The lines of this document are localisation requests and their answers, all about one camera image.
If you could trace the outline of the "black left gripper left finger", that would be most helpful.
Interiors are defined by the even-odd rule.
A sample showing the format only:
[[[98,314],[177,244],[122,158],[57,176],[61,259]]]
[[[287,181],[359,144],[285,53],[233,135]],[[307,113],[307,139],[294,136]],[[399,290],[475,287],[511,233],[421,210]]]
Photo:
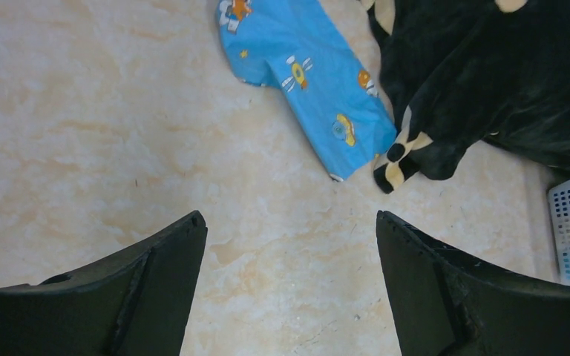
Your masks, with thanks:
[[[207,232],[193,211],[81,268],[0,288],[0,355],[178,355]]]

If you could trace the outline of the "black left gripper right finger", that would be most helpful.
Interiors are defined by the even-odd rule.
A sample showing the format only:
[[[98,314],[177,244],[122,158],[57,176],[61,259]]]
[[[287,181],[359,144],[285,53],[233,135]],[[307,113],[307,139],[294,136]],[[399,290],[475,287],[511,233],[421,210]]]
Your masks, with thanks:
[[[376,238],[403,355],[570,355],[570,286],[481,260],[389,211]]]

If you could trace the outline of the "black floral plush blanket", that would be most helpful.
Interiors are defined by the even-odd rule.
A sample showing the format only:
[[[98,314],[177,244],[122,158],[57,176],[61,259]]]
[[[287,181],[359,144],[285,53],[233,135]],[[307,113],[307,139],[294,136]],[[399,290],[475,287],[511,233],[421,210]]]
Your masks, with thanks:
[[[366,1],[397,137],[386,194],[483,141],[570,175],[570,1]]]

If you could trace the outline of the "light blue printed towel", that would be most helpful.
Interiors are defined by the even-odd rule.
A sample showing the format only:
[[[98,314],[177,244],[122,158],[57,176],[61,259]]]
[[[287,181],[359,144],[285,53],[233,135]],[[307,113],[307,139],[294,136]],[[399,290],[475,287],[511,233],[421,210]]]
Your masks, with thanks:
[[[397,131],[372,76],[318,1],[220,1],[216,14],[233,74],[283,93],[333,180],[391,146]]]

